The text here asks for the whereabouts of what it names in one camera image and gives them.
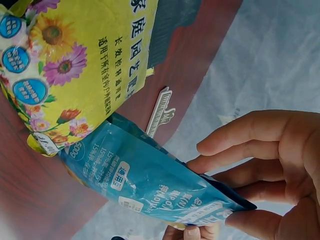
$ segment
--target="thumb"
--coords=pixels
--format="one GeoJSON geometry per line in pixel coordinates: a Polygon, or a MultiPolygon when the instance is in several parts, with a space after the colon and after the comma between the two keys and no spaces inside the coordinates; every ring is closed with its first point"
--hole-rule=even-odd
{"type": "Polygon", "coordinates": [[[200,229],[197,226],[187,226],[183,232],[183,240],[200,240],[200,229]]]}
{"type": "Polygon", "coordinates": [[[281,216],[265,210],[239,211],[225,221],[230,227],[261,240],[275,240],[281,216]]]}

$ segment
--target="white label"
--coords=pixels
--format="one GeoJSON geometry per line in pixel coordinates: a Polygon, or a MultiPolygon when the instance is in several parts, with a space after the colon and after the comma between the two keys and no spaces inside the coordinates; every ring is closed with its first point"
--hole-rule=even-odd
{"type": "Polygon", "coordinates": [[[126,209],[129,209],[131,211],[134,211],[136,213],[140,213],[142,208],[144,207],[144,204],[142,202],[133,200],[131,198],[119,196],[119,204],[126,209]]]}
{"type": "Polygon", "coordinates": [[[118,168],[116,169],[113,179],[111,182],[111,188],[117,191],[121,191],[124,186],[127,175],[130,169],[130,165],[125,161],[120,162],[118,168]]]}
{"type": "Polygon", "coordinates": [[[222,202],[215,201],[209,205],[203,206],[195,210],[194,212],[188,213],[184,217],[180,218],[177,223],[183,223],[183,222],[189,222],[189,223],[194,223],[198,219],[201,219],[205,217],[208,214],[213,213],[216,210],[222,209],[223,204],[222,202]]]}
{"type": "Polygon", "coordinates": [[[39,133],[39,132],[35,132],[33,133],[33,135],[47,154],[50,155],[50,154],[56,154],[57,152],[59,152],[59,149],[57,148],[57,146],[47,135],[44,135],[43,133],[39,133]]]}

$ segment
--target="orange flower illustration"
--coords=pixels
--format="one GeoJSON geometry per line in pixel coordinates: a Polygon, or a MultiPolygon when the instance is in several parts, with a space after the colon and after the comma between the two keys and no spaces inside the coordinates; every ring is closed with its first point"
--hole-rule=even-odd
{"type": "Polygon", "coordinates": [[[60,117],[56,121],[57,124],[65,124],[73,119],[75,119],[79,114],[81,113],[80,110],[74,109],[74,110],[63,110],[60,117]]]}
{"type": "Polygon", "coordinates": [[[46,134],[48,134],[50,137],[55,137],[60,135],[60,132],[56,130],[52,130],[52,131],[48,131],[46,134]]]}
{"type": "Polygon", "coordinates": [[[52,141],[55,144],[62,144],[68,141],[68,136],[56,136],[54,139],[52,139],[52,141]]]}
{"type": "Polygon", "coordinates": [[[6,87],[9,86],[9,79],[6,78],[3,73],[0,75],[0,81],[1,81],[6,87]]]}
{"type": "Polygon", "coordinates": [[[69,126],[70,136],[85,138],[92,132],[92,127],[90,127],[85,118],[79,120],[72,120],[69,126]]]}

